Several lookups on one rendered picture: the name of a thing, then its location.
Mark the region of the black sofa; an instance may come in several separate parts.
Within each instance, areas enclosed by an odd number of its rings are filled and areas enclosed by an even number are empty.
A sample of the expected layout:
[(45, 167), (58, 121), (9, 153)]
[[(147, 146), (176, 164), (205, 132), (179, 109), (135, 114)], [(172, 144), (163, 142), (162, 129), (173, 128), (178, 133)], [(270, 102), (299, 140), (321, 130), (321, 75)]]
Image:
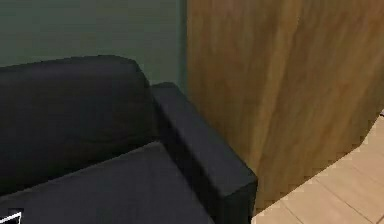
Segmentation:
[(171, 82), (114, 55), (0, 67), (0, 216), (251, 224), (256, 175)]

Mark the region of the brown wooden cupboard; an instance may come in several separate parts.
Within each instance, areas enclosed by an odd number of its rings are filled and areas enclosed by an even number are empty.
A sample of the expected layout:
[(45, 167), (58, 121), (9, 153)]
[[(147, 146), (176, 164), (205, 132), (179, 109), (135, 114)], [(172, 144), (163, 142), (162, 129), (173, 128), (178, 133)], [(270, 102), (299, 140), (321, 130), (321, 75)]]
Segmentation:
[(187, 83), (257, 175), (262, 211), (384, 111), (384, 0), (187, 0)]

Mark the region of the black white-edged flat object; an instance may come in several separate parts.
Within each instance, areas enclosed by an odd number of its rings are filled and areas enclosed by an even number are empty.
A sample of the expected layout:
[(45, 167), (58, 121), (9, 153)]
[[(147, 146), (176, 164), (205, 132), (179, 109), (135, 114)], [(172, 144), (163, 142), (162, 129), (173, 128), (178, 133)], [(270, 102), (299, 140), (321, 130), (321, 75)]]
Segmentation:
[(21, 224), (22, 214), (20, 210), (10, 210), (6, 216), (0, 216), (0, 224)]

